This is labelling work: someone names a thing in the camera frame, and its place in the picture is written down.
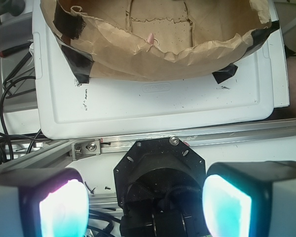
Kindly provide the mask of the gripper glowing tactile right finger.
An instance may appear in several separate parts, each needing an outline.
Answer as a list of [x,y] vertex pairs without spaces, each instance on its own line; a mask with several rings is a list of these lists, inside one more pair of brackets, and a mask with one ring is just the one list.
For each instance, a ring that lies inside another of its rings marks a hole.
[[296,161],[216,162],[202,203],[214,237],[296,237]]

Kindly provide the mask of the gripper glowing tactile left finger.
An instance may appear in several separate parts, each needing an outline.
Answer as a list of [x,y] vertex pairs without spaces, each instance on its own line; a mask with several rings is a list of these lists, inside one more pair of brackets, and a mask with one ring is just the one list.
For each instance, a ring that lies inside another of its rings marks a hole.
[[82,237],[89,197],[73,168],[0,173],[0,237]]

